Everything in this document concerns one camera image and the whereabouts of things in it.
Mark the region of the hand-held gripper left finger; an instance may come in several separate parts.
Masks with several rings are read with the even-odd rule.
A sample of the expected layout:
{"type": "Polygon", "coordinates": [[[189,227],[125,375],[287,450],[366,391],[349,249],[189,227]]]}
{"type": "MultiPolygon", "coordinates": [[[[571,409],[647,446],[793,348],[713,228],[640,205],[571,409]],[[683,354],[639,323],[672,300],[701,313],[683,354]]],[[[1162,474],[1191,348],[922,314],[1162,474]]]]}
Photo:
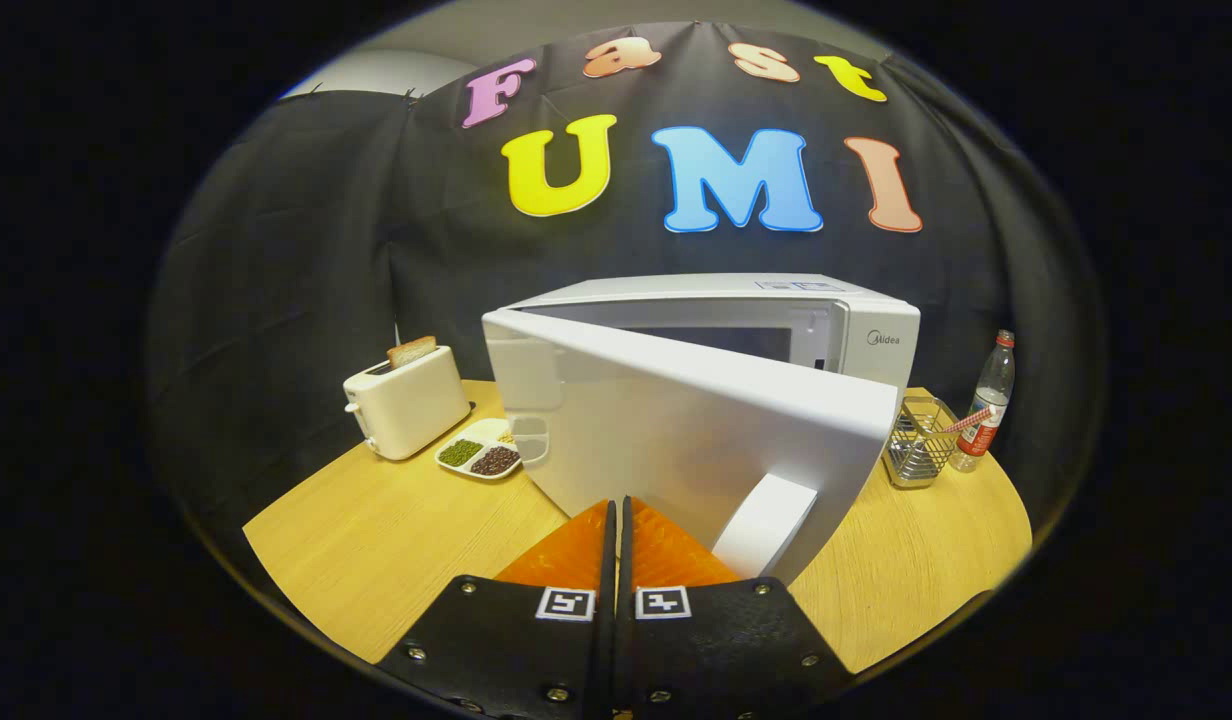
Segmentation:
{"type": "Polygon", "coordinates": [[[379,669],[483,719],[610,718],[616,519],[599,501],[501,575],[457,575],[379,669]]]}

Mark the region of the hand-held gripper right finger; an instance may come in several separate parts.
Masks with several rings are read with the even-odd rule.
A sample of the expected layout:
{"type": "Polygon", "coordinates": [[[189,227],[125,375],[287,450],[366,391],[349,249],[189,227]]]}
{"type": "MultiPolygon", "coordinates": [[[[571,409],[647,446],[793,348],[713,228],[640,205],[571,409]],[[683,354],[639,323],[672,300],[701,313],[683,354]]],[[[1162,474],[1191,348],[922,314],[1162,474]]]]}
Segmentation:
{"type": "Polygon", "coordinates": [[[739,577],[622,501],[616,702],[634,719],[800,719],[854,676],[781,579],[739,577]]]}

